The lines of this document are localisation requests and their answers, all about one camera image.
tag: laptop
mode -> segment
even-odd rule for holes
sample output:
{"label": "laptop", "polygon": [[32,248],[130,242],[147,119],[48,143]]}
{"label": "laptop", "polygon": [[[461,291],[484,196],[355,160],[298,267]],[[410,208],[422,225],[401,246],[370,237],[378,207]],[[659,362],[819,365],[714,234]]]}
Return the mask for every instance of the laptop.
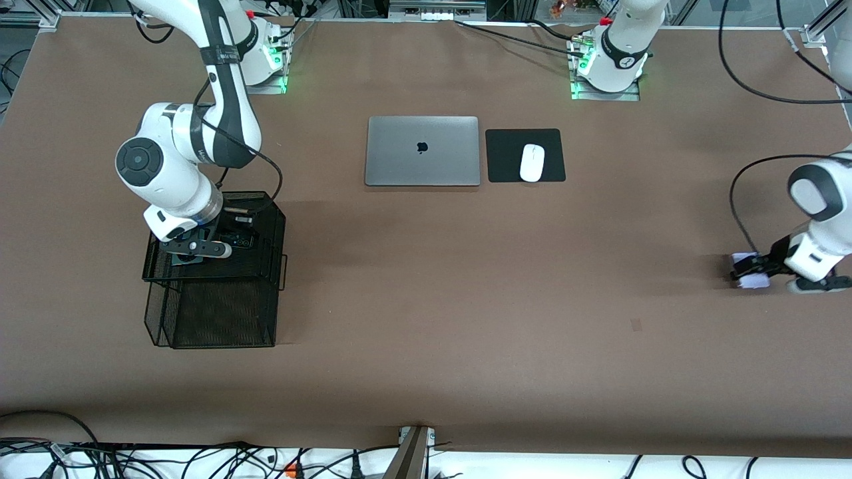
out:
{"label": "laptop", "polygon": [[372,187],[478,186],[476,117],[371,117],[364,183]]}

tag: wire mesh basket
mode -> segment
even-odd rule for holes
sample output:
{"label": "wire mesh basket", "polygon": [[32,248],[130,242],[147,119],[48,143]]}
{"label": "wire mesh basket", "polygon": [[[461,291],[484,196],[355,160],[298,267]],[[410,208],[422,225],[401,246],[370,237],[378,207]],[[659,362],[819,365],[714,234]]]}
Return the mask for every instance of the wire mesh basket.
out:
{"label": "wire mesh basket", "polygon": [[157,346],[173,349],[262,348],[275,345],[278,295],[286,274],[286,218],[275,203],[254,215],[231,213],[263,205],[263,192],[223,194],[223,222],[213,240],[230,257],[176,257],[151,235],[142,279],[148,290],[145,325]]}

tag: brown table surface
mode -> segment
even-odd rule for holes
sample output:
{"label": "brown table surface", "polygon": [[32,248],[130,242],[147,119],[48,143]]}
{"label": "brown table surface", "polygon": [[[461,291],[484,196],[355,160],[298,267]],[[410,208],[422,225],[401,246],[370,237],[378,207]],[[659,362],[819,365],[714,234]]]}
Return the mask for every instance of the brown table surface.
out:
{"label": "brown table surface", "polygon": [[[252,98],[285,174],[279,345],[174,351],[142,323],[146,205],[112,162],[150,104],[190,102],[204,76],[186,37],[151,45],[130,22],[40,35],[0,130],[2,409],[76,413],[102,441],[365,447],[425,423],[457,449],[852,451],[852,297],[722,278],[746,248],[734,173],[837,151],[849,127],[839,106],[737,88],[715,32],[660,32],[642,101],[623,103],[572,101],[561,55],[449,22],[320,23],[290,91]],[[727,45],[758,88],[835,95],[778,32]],[[367,119],[389,114],[559,128],[567,181],[489,183],[483,134],[479,188],[366,188]],[[803,221],[797,163],[739,186],[762,247]],[[255,161],[225,189],[274,184]],[[3,432],[82,439],[35,423]]]}

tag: mouse pad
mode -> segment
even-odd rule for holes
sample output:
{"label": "mouse pad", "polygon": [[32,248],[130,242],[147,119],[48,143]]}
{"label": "mouse pad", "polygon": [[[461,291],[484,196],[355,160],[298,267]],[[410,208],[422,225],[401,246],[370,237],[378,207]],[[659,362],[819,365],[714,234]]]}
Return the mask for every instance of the mouse pad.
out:
{"label": "mouse pad", "polygon": [[540,182],[564,182],[565,161],[559,130],[486,130],[488,181],[492,183],[523,182],[521,155],[528,143],[544,148],[544,168]]}

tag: white computer mouse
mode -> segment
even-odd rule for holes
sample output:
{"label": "white computer mouse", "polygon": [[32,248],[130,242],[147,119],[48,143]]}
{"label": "white computer mouse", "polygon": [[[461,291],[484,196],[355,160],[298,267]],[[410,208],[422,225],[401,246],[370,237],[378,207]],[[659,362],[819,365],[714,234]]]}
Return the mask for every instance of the white computer mouse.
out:
{"label": "white computer mouse", "polygon": [[533,144],[524,146],[524,153],[521,155],[521,179],[535,183],[541,179],[543,169],[544,148]]}

